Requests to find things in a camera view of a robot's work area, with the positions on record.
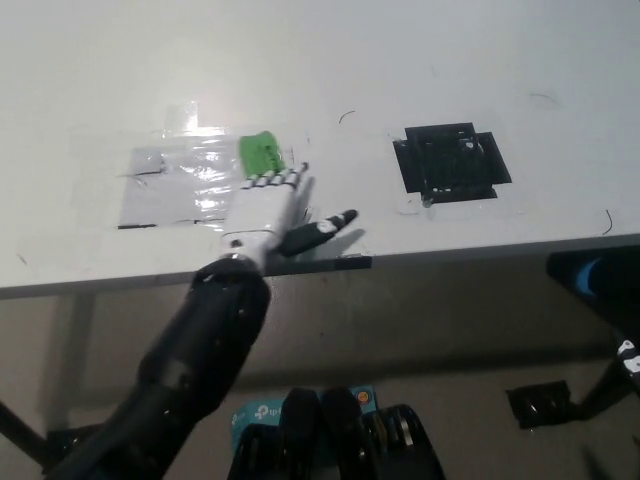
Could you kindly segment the black and white right hand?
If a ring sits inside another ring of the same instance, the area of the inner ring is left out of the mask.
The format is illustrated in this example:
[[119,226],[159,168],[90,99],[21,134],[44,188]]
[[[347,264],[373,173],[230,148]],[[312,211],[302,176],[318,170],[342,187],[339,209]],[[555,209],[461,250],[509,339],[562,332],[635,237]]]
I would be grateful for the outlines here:
[[624,339],[617,348],[616,358],[621,370],[629,380],[636,393],[640,389],[640,355],[639,347],[631,340]]

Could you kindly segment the white and black left hand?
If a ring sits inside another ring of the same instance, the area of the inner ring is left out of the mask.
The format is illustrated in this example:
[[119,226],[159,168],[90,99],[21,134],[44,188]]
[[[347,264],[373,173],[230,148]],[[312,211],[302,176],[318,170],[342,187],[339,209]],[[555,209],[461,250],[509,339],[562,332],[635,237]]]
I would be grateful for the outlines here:
[[298,226],[299,188],[309,168],[253,175],[235,193],[221,237],[221,256],[251,264],[264,274],[271,257],[292,258],[333,239],[358,212],[350,209]]

